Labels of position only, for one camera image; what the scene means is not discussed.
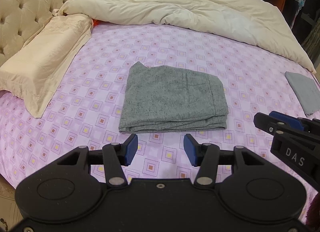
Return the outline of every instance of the pillowcase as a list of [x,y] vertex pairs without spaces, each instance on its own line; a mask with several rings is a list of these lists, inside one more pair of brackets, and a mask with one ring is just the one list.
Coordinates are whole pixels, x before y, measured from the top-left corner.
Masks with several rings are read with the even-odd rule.
[[92,25],[83,14],[51,18],[0,67],[0,90],[22,98],[33,117],[42,117],[72,59],[90,39]]

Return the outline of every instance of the curtain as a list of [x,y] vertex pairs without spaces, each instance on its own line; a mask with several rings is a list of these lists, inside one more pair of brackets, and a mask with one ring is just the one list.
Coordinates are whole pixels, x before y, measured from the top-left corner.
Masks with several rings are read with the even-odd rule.
[[319,54],[320,47],[320,18],[316,22],[315,26],[312,28],[311,32],[307,38],[303,41],[303,49],[308,54],[311,60],[315,59]]

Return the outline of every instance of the purple patterned bed sheet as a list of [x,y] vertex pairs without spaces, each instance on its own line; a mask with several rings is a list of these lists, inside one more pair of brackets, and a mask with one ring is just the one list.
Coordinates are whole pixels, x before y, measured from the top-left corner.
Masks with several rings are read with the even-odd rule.
[[[228,103],[227,130],[192,132],[199,143],[211,142],[223,150],[243,145],[297,177],[308,200],[316,192],[270,153],[272,136],[255,128],[253,116],[276,110],[305,117],[289,86],[285,71],[312,75],[300,65],[261,48],[214,34],[171,25],[121,26],[102,23],[73,59],[41,119],[33,118],[23,100],[0,95],[0,173],[14,187],[79,145],[101,149],[128,136],[118,132],[129,68],[140,61],[147,67],[168,65],[206,72],[222,81]],[[313,117],[319,118],[317,112]],[[185,133],[139,134],[137,154],[124,168],[132,178],[191,178],[198,168],[183,150]],[[231,174],[219,166],[217,182]],[[92,175],[104,181],[102,166]]]

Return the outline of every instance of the folded gray shirt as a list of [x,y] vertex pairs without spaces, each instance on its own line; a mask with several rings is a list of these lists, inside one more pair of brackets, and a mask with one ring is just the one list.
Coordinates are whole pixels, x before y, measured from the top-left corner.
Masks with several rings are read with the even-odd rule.
[[296,94],[305,115],[311,115],[320,110],[320,91],[313,79],[289,71],[284,75]]
[[217,77],[137,62],[129,71],[119,132],[221,130],[227,127],[227,114]]

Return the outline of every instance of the gray cloth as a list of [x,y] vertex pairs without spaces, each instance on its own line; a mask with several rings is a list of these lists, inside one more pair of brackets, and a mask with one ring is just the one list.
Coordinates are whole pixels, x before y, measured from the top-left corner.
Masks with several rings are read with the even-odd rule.
[[296,94],[305,115],[311,115],[320,110],[320,91],[313,79],[289,71],[284,75]]
[[129,71],[119,132],[222,130],[228,107],[221,81],[187,69],[140,62]]

